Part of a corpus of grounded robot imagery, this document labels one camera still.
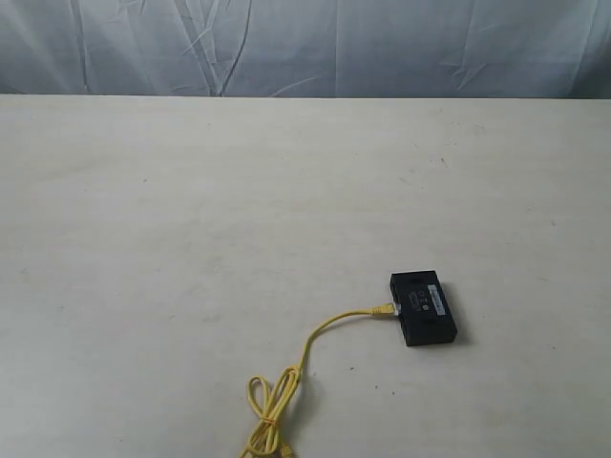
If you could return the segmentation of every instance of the white table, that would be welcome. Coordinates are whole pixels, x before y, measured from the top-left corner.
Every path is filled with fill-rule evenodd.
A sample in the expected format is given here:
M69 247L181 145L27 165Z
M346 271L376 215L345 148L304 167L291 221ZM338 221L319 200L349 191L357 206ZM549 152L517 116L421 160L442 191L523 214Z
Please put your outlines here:
M455 344L313 347L301 458L611 452L611 103L0 97L0 456L223 457L245 383L436 269Z

